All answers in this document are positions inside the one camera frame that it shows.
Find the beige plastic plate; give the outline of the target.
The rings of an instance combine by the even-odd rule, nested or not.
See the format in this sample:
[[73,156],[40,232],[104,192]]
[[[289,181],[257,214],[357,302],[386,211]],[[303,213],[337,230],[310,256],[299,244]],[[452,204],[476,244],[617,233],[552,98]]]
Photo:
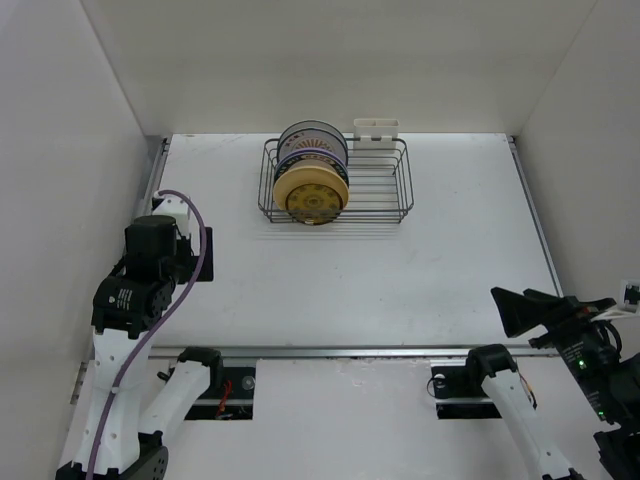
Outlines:
[[319,184],[333,188],[343,200],[342,211],[347,206],[349,201],[349,187],[346,183],[336,173],[325,168],[312,166],[292,169],[275,181],[273,199],[276,206],[281,211],[289,214],[285,210],[288,194],[296,187],[307,184]]

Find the small yellow patterned plate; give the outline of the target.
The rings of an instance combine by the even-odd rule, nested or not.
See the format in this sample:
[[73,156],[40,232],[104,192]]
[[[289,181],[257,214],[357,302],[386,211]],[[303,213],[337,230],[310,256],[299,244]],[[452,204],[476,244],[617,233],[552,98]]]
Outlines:
[[341,196],[333,188],[319,184],[296,187],[285,203],[285,210],[294,220],[313,226],[333,222],[342,209]]

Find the white plate blue rim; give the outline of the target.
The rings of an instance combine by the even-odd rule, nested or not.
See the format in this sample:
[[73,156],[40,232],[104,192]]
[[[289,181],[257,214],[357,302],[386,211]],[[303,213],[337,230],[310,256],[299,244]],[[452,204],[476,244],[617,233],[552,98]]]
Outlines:
[[301,149],[279,160],[275,167],[274,179],[284,173],[302,167],[320,167],[336,173],[347,186],[350,185],[347,163],[337,155],[321,149]]

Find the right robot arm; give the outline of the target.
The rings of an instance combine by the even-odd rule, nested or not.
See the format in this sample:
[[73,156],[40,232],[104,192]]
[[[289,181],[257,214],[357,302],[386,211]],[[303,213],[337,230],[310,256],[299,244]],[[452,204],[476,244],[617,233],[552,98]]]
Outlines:
[[534,349],[556,358],[521,368],[509,349],[492,344],[469,351],[463,381],[485,394],[504,421],[527,479],[581,479],[585,459],[573,462],[571,440],[605,423],[594,435],[595,460],[609,479],[639,476],[639,357],[625,354],[615,321],[631,316],[612,298],[579,300],[527,289],[491,291],[505,334],[531,330]]

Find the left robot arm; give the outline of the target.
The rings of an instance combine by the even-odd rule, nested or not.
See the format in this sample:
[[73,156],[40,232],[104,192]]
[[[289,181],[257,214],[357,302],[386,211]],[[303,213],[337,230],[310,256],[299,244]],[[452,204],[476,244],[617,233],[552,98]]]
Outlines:
[[166,214],[126,228],[125,252],[93,299],[95,371],[81,445],[57,478],[164,478],[168,440],[200,396],[223,387],[220,352],[191,346],[151,405],[141,406],[153,335],[186,298],[173,295],[176,287],[213,279],[213,231],[202,225],[199,236],[195,253],[187,221]]

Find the purple plastic plate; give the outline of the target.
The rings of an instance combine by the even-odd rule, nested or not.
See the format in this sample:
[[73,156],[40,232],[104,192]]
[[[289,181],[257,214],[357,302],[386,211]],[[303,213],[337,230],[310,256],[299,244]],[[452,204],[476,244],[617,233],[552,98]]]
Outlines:
[[301,149],[321,149],[321,150],[329,151],[337,155],[338,157],[340,157],[343,161],[347,163],[347,166],[348,166],[348,161],[349,161],[348,150],[345,148],[344,145],[338,144],[338,146],[332,146],[330,144],[327,144],[324,141],[320,141],[319,143],[317,143],[315,140],[313,140],[312,142],[305,141],[302,143],[298,143],[294,146],[291,146],[290,148],[282,147],[278,156],[278,161],[283,159],[285,156]]

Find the grey rimmed patterned plate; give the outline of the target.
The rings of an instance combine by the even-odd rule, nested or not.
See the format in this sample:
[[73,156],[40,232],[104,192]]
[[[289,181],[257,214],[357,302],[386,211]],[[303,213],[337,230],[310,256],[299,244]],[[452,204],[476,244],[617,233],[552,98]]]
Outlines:
[[290,148],[305,141],[324,141],[332,146],[342,144],[348,150],[346,138],[333,125],[320,120],[303,120],[290,125],[280,136],[277,144],[277,158],[282,147]]

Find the white utensil holder cup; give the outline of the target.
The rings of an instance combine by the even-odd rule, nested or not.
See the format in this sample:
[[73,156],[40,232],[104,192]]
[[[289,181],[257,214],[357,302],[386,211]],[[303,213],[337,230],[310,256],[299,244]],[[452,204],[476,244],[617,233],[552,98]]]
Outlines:
[[399,133],[399,121],[388,118],[357,118],[353,121],[355,149],[393,150]]

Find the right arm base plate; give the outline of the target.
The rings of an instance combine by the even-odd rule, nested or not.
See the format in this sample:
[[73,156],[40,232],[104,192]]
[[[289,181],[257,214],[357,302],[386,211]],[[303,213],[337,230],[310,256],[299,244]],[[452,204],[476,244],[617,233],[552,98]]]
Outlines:
[[511,426],[538,420],[537,399],[508,358],[469,357],[460,365],[436,365],[428,385],[440,420],[503,419]]

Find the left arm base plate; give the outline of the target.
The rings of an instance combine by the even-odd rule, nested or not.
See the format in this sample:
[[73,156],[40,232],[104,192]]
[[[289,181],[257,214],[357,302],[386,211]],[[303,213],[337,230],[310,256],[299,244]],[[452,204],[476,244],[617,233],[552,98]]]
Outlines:
[[219,386],[211,386],[188,411],[188,421],[253,419],[256,366],[225,367]]

